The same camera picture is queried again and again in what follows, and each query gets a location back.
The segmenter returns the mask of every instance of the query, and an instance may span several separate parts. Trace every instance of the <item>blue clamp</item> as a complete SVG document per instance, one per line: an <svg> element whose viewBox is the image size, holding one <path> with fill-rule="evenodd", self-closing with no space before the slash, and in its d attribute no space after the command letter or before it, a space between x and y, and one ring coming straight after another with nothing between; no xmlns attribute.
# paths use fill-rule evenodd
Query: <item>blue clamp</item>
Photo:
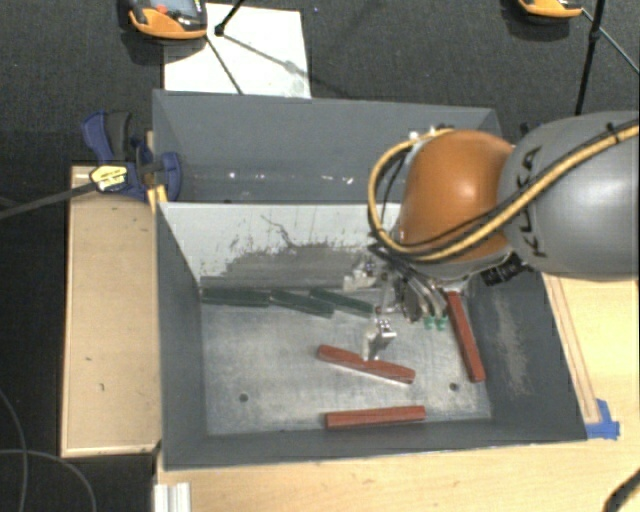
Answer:
<svg viewBox="0 0 640 512"><path fill-rule="evenodd" d="M153 162L153 153L143 139L129 136L128 112L94 112L82 123L84 142L91 149L100 165L122 162L127 168L128 185L119 190L123 194L139 201L147 200L148 186L140 180L137 169ZM175 201L180 194L182 168L176 153L164 153L161 157L164 176L159 178L167 189L167 198Z"/></svg>
<svg viewBox="0 0 640 512"><path fill-rule="evenodd" d="M592 423L585 425L587 437L589 439L612 439L617 440L620 437L620 422L611 419L609 406L604 400L596 398L598 409L602 420L600 423Z"/></svg>

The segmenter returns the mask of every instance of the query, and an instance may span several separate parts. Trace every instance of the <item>dark carpet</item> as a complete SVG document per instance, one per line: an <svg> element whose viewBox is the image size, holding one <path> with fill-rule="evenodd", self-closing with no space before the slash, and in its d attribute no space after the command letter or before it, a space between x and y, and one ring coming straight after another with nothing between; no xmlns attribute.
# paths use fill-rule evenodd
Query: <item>dark carpet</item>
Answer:
<svg viewBox="0 0 640 512"><path fill-rule="evenodd" d="M572 115L589 22L526 23L515 0L270 0L299 9L312 95L462 106L497 111L505 136L522 122ZM593 13L595 0L585 2ZM27 201L68 186L73 162L90 160L79 123L91 112L132 112L151 127L162 48L123 31L115 0L4 0L0 9L0 197ZM640 2L610 2L603 26L638 60ZM598 43L585 112L638 109L638 76ZM66 207L0 223L0 389L30 449L55 454L64 328ZM0 407L0 450L17 448ZM31 462L28 511L87 511L75 477ZM150 457L83 460L77 467L100 511L151 507ZM0 455L0 510L18 509L20 457Z"/></svg>

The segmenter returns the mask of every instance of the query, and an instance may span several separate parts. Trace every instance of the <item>orange device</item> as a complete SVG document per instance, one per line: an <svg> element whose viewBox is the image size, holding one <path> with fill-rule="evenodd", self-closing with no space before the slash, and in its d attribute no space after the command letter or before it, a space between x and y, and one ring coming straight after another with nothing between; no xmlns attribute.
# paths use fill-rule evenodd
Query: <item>orange device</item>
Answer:
<svg viewBox="0 0 640 512"><path fill-rule="evenodd" d="M129 20L144 34L184 40L207 33L204 0L129 0L129 4Z"/></svg>
<svg viewBox="0 0 640 512"><path fill-rule="evenodd" d="M567 21L582 13L579 3L567 0L518 0L518 5L531 19L540 21Z"/></svg>

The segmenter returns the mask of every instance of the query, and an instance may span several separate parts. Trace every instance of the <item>tripod leg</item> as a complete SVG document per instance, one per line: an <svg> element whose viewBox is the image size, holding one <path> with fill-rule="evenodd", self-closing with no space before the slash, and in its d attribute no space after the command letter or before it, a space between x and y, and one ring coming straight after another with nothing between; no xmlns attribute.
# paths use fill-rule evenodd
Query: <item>tripod leg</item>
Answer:
<svg viewBox="0 0 640 512"><path fill-rule="evenodd" d="M0 207L1 208L11 208L13 206L18 206L18 203L12 201L11 199L7 199L6 197L0 196Z"/></svg>
<svg viewBox="0 0 640 512"><path fill-rule="evenodd" d="M593 17L591 16L591 14L589 14L587 11L585 11L584 9L582 9L582 14L584 15L585 18L587 18L589 21L593 22ZM600 29L600 33L604 36L604 38L609 41L609 43L611 43L611 46L613 46L615 48L615 50L622 56L622 58L627 62L627 64L629 64L629 66L631 66L633 68L633 70L640 75L640 69L638 69L638 66L635 62L633 62L633 60L631 59L631 57L629 57L629 55L627 55L627 53L624 51L624 49L622 48L622 46L620 46L617 41L611 37L608 32L601 28Z"/></svg>
<svg viewBox="0 0 640 512"><path fill-rule="evenodd" d="M587 49L587 58L584 61L582 70L582 81L580 82L580 92L578 93L578 102L576 103L575 114L582 114L582 106L584 104L584 96L587 92L587 82L589 81L589 73L591 73L591 63L593 62L593 54L596 51L596 43L600 39L600 23L602 22L602 14L604 13L605 0L598 0L596 4L596 12L593 16L591 31L589 32L589 48Z"/></svg>
<svg viewBox="0 0 640 512"><path fill-rule="evenodd" d="M245 0L238 0L235 5L229 11L229 14L225 16L225 18L215 26L214 34L218 37L222 37L224 35L224 29L227 26L227 23L233 18L233 15L240 9L240 6L245 2Z"/></svg>

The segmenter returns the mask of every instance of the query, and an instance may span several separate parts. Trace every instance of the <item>gray metal box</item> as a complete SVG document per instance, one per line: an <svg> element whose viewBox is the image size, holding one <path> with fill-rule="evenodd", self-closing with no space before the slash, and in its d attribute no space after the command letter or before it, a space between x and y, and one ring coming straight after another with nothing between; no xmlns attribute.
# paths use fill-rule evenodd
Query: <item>gray metal box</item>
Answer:
<svg viewBox="0 0 640 512"><path fill-rule="evenodd" d="M297 292L339 286L367 242L371 165L410 131L439 124L499 133L488 109L154 94L156 150L177 151L185 171L181 202L161 205L157 225L167 469L586 438L538 274L470 284L482 384L466 381L450 327L397 323L384 358L416 370L406 386L315 360L321 343L357 351L362 319L200 300L203 278ZM424 404L427 420L322 428L330 410L409 404Z"/></svg>

